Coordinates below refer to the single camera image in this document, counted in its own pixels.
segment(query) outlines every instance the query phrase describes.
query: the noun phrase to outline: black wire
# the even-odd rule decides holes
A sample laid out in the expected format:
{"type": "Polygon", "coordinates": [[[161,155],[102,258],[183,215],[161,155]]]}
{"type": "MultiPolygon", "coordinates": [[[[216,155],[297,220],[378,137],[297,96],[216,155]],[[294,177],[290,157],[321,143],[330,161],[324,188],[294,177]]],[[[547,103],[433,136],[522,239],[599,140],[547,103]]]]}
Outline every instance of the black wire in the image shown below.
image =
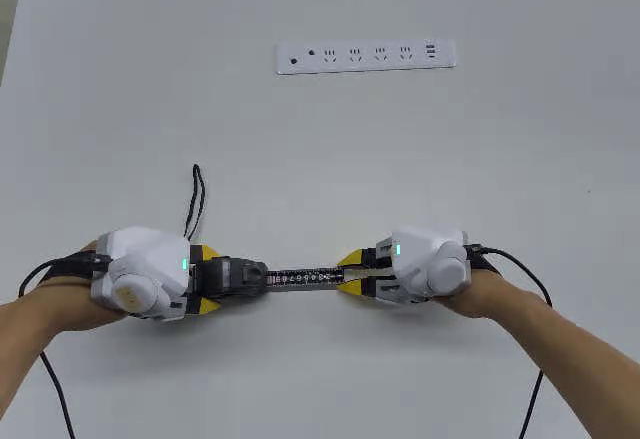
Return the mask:
{"type": "Polygon", "coordinates": [[[494,249],[492,247],[483,247],[480,252],[482,254],[497,254],[499,256],[502,257],[506,257],[507,259],[509,259],[511,262],[513,262],[516,266],[518,266],[520,269],[522,269],[527,276],[529,276],[529,278],[531,278],[531,280],[533,282],[536,283],[536,286],[538,286],[538,288],[540,289],[540,291],[542,291],[542,295],[544,296],[544,300],[545,302],[550,306],[553,307],[553,303],[551,302],[551,296],[549,295],[549,291],[547,291],[547,288],[544,287],[544,284],[542,284],[542,282],[540,281],[540,279],[538,279],[536,277],[536,275],[531,272],[529,270],[529,268],[527,266],[525,266],[522,262],[520,262],[518,259],[516,259],[514,256],[512,256],[511,254],[509,254],[508,252],[505,251],[501,251],[500,249],[494,249]]]}
{"type": "MultiPolygon", "coordinates": [[[[529,270],[527,266],[525,266],[522,262],[516,259],[514,256],[509,254],[508,252],[502,251],[500,249],[494,249],[492,247],[480,247],[477,252],[480,254],[497,254],[502,257],[506,257],[511,262],[513,262],[516,266],[522,269],[529,278],[535,282],[536,286],[542,291],[542,295],[544,296],[545,302],[549,305],[549,307],[553,307],[553,303],[551,302],[551,296],[549,295],[549,291],[544,286],[542,281],[536,277],[536,275],[529,270]]],[[[538,393],[540,392],[540,386],[542,384],[542,378],[544,377],[544,373],[542,369],[538,372],[538,377],[536,378],[536,382],[533,386],[533,391],[531,392],[531,399],[529,400],[529,407],[527,407],[527,413],[524,416],[524,421],[522,423],[522,428],[520,429],[520,435],[518,439],[523,439],[525,434],[527,433],[527,428],[529,427],[529,422],[531,421],[531,415],[533,414],[533,408],[536,405],[536,399],[538,398],[538,393]]]]}
{"type": "Polygon", "coordinates": [[[189,213],[187,214],[187,220],[184,224],[184,237],[187,237],[187,231],[189,230],[189,223],[193,218],[193,209],[196,206],[196,199],[198,198],[198,171],[200,167],[197,164],[193,165],[192,173],[193,173],[193,194],[191,194],[191,202],[189,203],[189,213]]]}
{"type": "Polygon", "coordinates": [[[206,188],[204,186],[204,179],[202,178],[202,171],[200,170],[200,166],[198,164],[193,165],[193,194],[191,195],[191,202],[189,204],[189,214],[187,215],[187,221],[184,226],[184,237],[188,240],[193,238],[193,235],[196,233],[198,229],[198,225],[200,224],[200,217],[202,217],[202,211],[204,210],[204,201],[206,197],[206,188]],[[196,204],[196,198],[198,196],[198,184],[200,185],[200,204],[198,205],[198,215],[196,216],[196,222],[193,224],[193,229],[191,233],[187,234],[189,229],[189,223],[193,218],[193,212],[196,204]]]}
{"type": "MultiPolygon", "coordinates": [[[[36,277],[44,269],[51,266],[58,265],[58,264],[63,264],[65,262],[69,262],[69,261],[67,259],[62,258],[62,259],[52,259],[50,261],[40,264],[33,271],[31,271],[31,273],[25,278],[25,280],[22,281],[22,284],[20,284],[20,289],[18,290],[18,297],[24,296],[24,291],[29,285],[29,283],[33,280],[34,277],[36,277]]],[[[75,439],[76,435],[73,432],[73,424],[71,424],[71,417],[69,416],[67,401],[64,398],[64,391],[62,390],[62,384],[60,384],[60,380],[58,379],[58,376],[56,376],[56,373],[53,370],[51,363],[49,362],[49,358],[44,353],[44,351],[40,353],[40,359],[42,360],[44,367],[47,369],[47,372],[49,373],[49,377],[51,377],[51,381],[53,382],[53,385],[56,388],[56,391],[58,393],[58,399],[60,400],[60,407],[62,408],[62,414],[64,415],[64,422],[67,425],[67,432],[69,433],[69,437],[71,439],[75,439]]]]}

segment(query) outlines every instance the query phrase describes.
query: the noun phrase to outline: forearm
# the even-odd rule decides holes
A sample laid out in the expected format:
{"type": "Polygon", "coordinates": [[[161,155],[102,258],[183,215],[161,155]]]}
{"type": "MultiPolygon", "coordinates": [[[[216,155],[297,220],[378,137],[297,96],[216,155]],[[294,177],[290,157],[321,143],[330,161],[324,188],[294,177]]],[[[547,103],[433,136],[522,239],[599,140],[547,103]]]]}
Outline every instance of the forearm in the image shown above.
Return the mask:
{"type": "Polygon", "coordinates": [[[513,287],[489,317],[520,343],[592,437],[640,437],[637,363],[513,287]]]}
{"type": "Polygon", "coordinates": [[[0,418],[54,336],[54,328],[28,296],[0,306],[0,418]]]}

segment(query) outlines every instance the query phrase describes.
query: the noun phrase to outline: white tabletop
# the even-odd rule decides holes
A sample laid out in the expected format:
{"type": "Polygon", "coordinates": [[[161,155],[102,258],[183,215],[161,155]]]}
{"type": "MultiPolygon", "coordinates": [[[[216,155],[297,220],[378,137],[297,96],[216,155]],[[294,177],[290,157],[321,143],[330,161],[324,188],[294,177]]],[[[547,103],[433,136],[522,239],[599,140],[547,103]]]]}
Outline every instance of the white tabletop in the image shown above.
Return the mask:
{"type": "MultiPolygon", "coordinates": [[[[198,162],[200,240],[221,252],[329,265],[397,226],[459,225],[640,359],[638,3],[20,0],[0,88],[0,299],[104,231],[181,231],[198,162]],[[280,40],[376,37],[453,38],[459,66],[274,74],[280,40]]],[[[49,353],[94,439],[511,438],[536,373],[488,321],[331,291],[130,319],[49,353]]],[[[40,364],[0,435],[66,437],[40,364]]],[[[528,437],[584,436],[545,382],[528,437]]]]}

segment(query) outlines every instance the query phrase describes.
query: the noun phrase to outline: black strap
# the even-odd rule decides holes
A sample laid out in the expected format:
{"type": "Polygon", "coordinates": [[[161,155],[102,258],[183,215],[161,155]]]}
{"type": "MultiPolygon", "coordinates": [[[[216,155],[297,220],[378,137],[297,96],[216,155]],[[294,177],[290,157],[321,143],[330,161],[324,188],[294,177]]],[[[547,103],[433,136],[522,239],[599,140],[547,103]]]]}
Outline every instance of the black strap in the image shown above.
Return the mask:
{"type": "MultiPolygon", "coordinates": [[[[68,256],[68,258],[81,258],[83,256],[90,256],[95,254],[96,251],[80,251],[68,256]]],[[[93,278],[94,268],[91,264],[83,264],[77,262],[62,262],[51,266],[40,282],[48,281],[53,277],[60,276],[72,276],[79,277],[81,279],[91,280],[93,278]]]]}
{"type": "Polygon", "coordinates": [[[484,269],[486,271],[491,271],[491,272],[495,272],[496,274],[500,274],[500,271],[498,271],[495,267],[493,267],[493,265],[480,254],[470,254],[469,264],[471,265],[472,270],[484,269]]]}
{"type": "Polygon", "coordinates": [[[200,217],[202,216],[202,211],[204,210],[204,200],[206,196],[206,191],[204,187],[204,179],[202,179],[202,172],[200,171],[200,166],[198,164],[193,165],[193,194],[191,195],[191,202],[189,203],[189,213],[187,214],[187,220],[184,225],[184,237],[188,240],[193,238],[193,235],[196,233],[198,229],[198,225],[200,224],[200,217]],[[198,198],[198,192],[200,192],[200,204],[198,205],[198,215],[196,216],[196,222],[193,224],[193,229],[189,232],[189,226],[191,225],[191,220],[193,219],[193,213],[196,206],[196,200],[198,198]]]}

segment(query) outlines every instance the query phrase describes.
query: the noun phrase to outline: socket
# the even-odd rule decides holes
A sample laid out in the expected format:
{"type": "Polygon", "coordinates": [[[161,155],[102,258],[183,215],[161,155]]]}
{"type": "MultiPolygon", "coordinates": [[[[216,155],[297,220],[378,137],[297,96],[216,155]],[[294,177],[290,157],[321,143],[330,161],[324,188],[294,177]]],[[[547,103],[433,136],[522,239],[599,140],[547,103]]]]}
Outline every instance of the socket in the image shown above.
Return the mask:
{"type": "Polygon", "coordinates": [[[445,39],[283,42],[276,47],[276,72],[286,75],[455,65],[455,45],[445,39]]]}

